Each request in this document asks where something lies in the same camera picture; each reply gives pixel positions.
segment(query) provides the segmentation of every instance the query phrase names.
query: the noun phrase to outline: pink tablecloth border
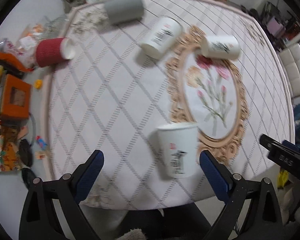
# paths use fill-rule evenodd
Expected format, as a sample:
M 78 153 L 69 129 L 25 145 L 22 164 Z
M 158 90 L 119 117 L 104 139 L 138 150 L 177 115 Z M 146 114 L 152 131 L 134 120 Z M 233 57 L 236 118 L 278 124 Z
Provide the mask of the pink tablecloth border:
M 283 68 L 282 68 L 282 65 L 280 64 L 278 56 L 277 56 L 276 52 L 274 51 L 274 48 L 271 45 L 269 39 L 267 38 L 266 33 L 263 31 L 263 29 L 261 28 L 259 23 L 253 17 L 249 16 L 248 14 L 245 14 L 244 12 L 238 10 L 237 8 L 234 8 L 232 6 L 226 5 L 222 2 L 215 1 L 215 0 L 198 0 L 198 1 L 203 1 L 203 2 L 206 2 L 206 3 L 221 6 L 225 9 L 231 10 L 231 11 L 241 15 L 242 17 L 245 17 L 245 18 L 253 21 L 254 24 L 256 25 L 256 27 L 258 28 L 258 30 L 262 33 L 262 35 L 265 38 L 265 41 L 266 41 L 266 43 L 267 43 L 267 45 L 268 45 L 268 47 L 269 47 L 269 49 L 272 53 L 273 58 L 276 61 L 276 65 L 277 65 L 277 68 L 279 70 L 279 74 L 280 74 L 282 83 L 284 84 L 284 91 L 285 91 L 285 96 L 286 96 L 286 100 L 287 100 L 287 103 L 288 103 L 288 111 L 289 111 L 289 119 L 290 119 L 290 123 L 289 123 L 290 142 L 295 143 L 295 127 L 294 127 L 294 118 L 293 118 L 293 107 L 292 107 L 290 91 L 288 89 L 288 82 L 287 82 L 287 79 L 284 75 Z M 78 7 L 72 9 L 72 11 L 69 13 L 69 17 L 68 17 L 69 22 L 65 25 L 62 32 L 60 33 L 60 37 L 64 37 L 66 35 L 66 32 L 69 29 L 72 20 L 76 16 L 77 11 L 82 9 L 82 8 L 88 7 L 88 6 L 92 6 L 92 5 L 87 4 L 87 5 L 78 6 Z M 52 84 L 52 78 L 53 78 L 53 73 L 54 73 L 54 66 L 51 66 L 49 68 L 50 69 L 48 71 L 48 74 L 43 78 L 42 107 L 41 107 L 41 116 L 40 116 L 40 123 L 41 123 L 40 134 L 41 134 L 42 138 L 46 142 L 48 142 L 48 144 L 50 142 L 50 140 L 49 140 L 50 139 L 49 138 L 49 106 L 50 106 L 50 93 L 51 93 L 51 84 Z M 52 168 L 52 163 L 51 163 L 50 158 L 46 158 L 46 160 L 44 161 L 44 169 L 45 169 L 45 172 L 46 172 L 46 179 L 45 180 L 54 180 L 54 179 L 56 179 L 55 175 L 54 175 L 54 171 L 53 171 L 53 168 Z

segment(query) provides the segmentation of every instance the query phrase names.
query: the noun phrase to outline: red paper cup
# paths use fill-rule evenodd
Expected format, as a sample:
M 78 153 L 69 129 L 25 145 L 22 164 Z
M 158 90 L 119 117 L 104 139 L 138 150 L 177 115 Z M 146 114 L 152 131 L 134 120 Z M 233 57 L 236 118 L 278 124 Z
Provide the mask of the red paper cup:
M 39 67 L 45 67 L 73 59 L 74 44 L 70 38 L 57 38 L 41 41 L 35 51 L 35 59 Z

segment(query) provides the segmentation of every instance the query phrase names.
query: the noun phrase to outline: oval frame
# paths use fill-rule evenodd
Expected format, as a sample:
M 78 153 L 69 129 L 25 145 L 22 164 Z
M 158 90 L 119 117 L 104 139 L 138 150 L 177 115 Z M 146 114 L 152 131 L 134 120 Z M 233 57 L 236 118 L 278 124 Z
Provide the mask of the oval frame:
M 170 83 L 168 91 L 172 99 L 171 119 L 174 122 L 195 122 L 184 93 L 185 60 L 190 53 L 200 48 L 200 41 L 203 36 L 204 33 L 198 27 L 192 26 L 189 34 L 184 34 L 178 40 L 174 50 L 178 56 L 171 58 L 166 64 Z M 245 89 L 238 68 L 229 60 L 222 60 L 222 62 L 228 67 L 234 81 L 237 97 L 235 123 L 223 138 L 211 138 L 200 130 L 198 155 L 203 150 L 209 150 L 218 161 L 228 164 L 228 160 L 235 157 L 241 144 L 244 135 L 243 120 L 248 116 L 248 108 L 245 100 Z

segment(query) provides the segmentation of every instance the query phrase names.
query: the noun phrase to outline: diamond pattern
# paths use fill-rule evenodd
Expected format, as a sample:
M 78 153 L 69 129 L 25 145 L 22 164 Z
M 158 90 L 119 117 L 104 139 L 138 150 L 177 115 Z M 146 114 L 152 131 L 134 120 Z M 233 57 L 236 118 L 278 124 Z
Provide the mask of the diamond pattern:
M 263 47 L 249 36 L 241 20 L 259 32 L 254 22 L 205 1 L 143 1 L 146 9 L 140 21 L 82 36 L 69 29 L 66 36 L 75 41 L 76 57 L 55 68 L 49 131 L 56 178 L 73 172 L 94 149 L 105 155 L 102 172 L 83 202 L 89 206 L 154 209 L 213 195 L 199 166 L 192 177 L 180 180 L 164 171 L 155 128 L 170 122 L 165 61 L 172 52 L 157 62 L 138 46 L 162 15 L 179 21 L 185 31 L 197 25 L 206 34 L 232 34 L 240 43 L 242 53 L 234 64 L 242 74 L 250 115 L 242 146 L 230 160 L 231 172 L 250 179 L 273 165 L 258 144 L 260 134 L 293 140 L 281 66 L 268 45 Z

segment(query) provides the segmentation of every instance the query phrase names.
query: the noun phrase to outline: person's leg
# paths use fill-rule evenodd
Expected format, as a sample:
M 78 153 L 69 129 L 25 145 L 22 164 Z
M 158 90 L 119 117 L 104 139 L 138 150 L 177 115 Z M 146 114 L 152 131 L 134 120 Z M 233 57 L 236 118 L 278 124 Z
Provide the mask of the person's leg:
M 210 223 L 195 203 L 165 208 L 163 212 L 164 238 L 191 234 L 198 236 L 198 239 L 202 239 L 211 228 Z
M 130 210 L 120 225 L 120 236 L 141 229 L 148 240 L 162 238 L 163 217 L 159 210 Z

